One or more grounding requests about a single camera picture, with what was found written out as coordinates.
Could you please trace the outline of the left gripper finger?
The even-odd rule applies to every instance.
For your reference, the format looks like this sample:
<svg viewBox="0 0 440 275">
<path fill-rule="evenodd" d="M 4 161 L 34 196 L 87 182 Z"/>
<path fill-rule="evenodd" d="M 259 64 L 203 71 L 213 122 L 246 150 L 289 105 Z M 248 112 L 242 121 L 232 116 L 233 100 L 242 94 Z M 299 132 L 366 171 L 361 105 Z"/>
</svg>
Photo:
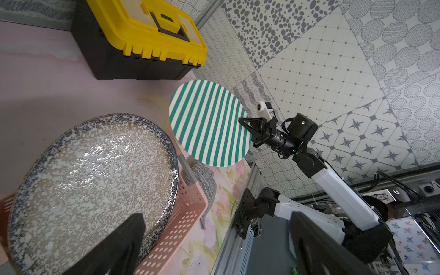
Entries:
<svg viewBox="0 0 440 275">
<path fill-rule="evenodd" d="M 65 275 L 132 275 L 145 233 L 143 214 L 134 213 Z"/>
</svg>

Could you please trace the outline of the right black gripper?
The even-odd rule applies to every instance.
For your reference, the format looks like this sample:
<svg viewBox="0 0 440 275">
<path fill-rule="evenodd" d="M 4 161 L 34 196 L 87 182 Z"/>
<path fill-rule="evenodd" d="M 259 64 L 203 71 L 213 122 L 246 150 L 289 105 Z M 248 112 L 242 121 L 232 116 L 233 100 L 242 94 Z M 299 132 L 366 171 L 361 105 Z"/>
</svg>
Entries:
<svg viewBox="0 0 440 275">
<path fill-rule="evenodd" d="M 254 146 L 266 143 L 281 159 L 306 155 L 307 144 L 318 130 L 318 125 L 301 113 L 286 119 L 282 130 L 277 129 L 275 118 L 270 122 L 265 118 L 239 118 L 238 122 L 250 132 Z"/>
</svg>

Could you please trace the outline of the green striped plate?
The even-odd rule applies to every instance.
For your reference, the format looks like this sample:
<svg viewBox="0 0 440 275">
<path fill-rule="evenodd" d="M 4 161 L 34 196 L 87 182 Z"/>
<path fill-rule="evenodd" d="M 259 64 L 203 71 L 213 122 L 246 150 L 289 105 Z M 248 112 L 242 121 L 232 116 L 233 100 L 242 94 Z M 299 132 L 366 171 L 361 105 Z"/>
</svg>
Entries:
<svg viewBox="0 0 440 275">
<path fill-rule="evenodd" d="M 252 144 L 251 133 L 239 123 L 248 116 L 244 106 L 215 82 L 191 80 L 180 85 L 168 114 L 178 143 L 205 165 L 234 165 L 245 158 Z"/>
</svg>

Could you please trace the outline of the grey knitted cloth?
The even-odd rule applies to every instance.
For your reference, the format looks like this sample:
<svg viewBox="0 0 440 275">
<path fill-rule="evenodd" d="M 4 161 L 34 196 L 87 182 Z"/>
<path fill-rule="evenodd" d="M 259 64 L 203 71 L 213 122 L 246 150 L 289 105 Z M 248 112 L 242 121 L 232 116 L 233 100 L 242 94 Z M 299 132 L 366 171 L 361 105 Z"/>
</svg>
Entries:
<svg viewBox="0 0 440 275">
<path fill-rule="evenodd" d="M 200 163 L 198 161 L 195 161 L 191 165 L 191 169 L 195 175 L 195 178 L 199 182 L 206 198 L 208 201 L 207 209 L 204 212 L 202 218 L 201 218 L 201 227 L 203 230 L 206 229 L 206 217 L 211 210 L 214 199 L 217 192 L 217 184 L 214 179 L 214 172 L 206 167 L 203 163 Z"/>
</svg>

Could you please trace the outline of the speckled grey plate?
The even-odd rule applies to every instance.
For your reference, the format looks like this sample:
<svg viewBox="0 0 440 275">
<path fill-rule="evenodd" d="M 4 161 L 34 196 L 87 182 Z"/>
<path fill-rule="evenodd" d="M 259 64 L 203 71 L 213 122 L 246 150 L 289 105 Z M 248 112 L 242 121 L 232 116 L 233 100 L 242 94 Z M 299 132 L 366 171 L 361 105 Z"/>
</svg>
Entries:
<svg viewBox="0 0 440 275">
<path fill-rule="evenodd" d="M 170 219 L 178 183 L 175 148 L 157 125 L 129 113 L 85 121 L 42 154 L 17 191 L 12 262 L 23 275 L 60 275 L 141 213 L 139 264 Z"/>
</svg>

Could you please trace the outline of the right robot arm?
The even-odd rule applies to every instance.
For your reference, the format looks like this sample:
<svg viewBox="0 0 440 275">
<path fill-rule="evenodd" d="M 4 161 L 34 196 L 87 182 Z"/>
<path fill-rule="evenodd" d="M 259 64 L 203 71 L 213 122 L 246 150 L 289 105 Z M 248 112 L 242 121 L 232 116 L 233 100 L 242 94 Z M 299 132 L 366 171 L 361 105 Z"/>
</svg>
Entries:
<svg viewBox="0 0 440 275">
<path fill-rule="evenodd" d="M 393 238 L 375 207 L 369 205 L 314 149 L 308 147 L 318 126 L 302 114 L 283 122 L 239 118 L 251 133 L 255 147 L 267 144 L 298 168 L 341 207 L 345 218 L 321 213 L 266 187 L 254 197 L 246 189 L 234 216 L 233 227 L 245 239 L 251 223 L 266 215 L 289 222 L 296 260 L 303 275 L 369 275 L 369 264 Z"/>
</svg>

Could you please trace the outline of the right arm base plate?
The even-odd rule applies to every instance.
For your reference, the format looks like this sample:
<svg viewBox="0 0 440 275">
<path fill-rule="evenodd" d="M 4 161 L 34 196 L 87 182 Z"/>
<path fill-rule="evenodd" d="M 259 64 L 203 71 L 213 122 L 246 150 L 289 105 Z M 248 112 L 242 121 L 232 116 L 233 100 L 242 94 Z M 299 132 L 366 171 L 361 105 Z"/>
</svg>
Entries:
<svg viewBox="0 0 440 275">
<path fill-rule="evenodd" d="M 246 239 L 252 221 L 263 216 L 255 200 L 251 191 L 246 188 L 233 218 L 232 226 L 242 240 Z"/>
</svg>

